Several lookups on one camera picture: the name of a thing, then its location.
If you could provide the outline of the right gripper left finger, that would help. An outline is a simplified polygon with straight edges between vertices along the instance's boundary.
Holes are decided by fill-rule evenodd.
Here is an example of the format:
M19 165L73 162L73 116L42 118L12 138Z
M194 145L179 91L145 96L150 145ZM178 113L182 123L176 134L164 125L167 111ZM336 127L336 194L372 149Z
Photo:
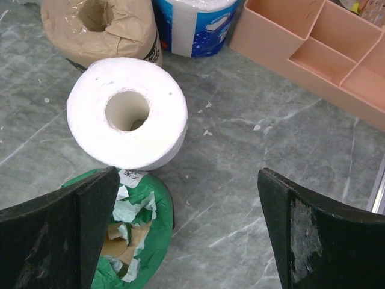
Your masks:
M119 184L107 167L1 210L1 288L90 288Z

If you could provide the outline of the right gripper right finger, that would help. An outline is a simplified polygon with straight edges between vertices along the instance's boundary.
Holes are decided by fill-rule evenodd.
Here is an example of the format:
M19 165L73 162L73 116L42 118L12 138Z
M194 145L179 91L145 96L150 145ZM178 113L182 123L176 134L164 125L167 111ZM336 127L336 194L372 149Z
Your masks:
M282 288L384 288L384 216L264 168L257 187Z

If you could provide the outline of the green torn-wrapped paper roll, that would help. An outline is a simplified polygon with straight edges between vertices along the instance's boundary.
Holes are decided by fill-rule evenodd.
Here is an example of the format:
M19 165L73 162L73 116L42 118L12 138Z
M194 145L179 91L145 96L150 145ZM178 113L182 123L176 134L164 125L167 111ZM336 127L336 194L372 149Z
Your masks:
M118 171L120 185L92 288L144 288L161 265L174 228L167 186L139 170Z

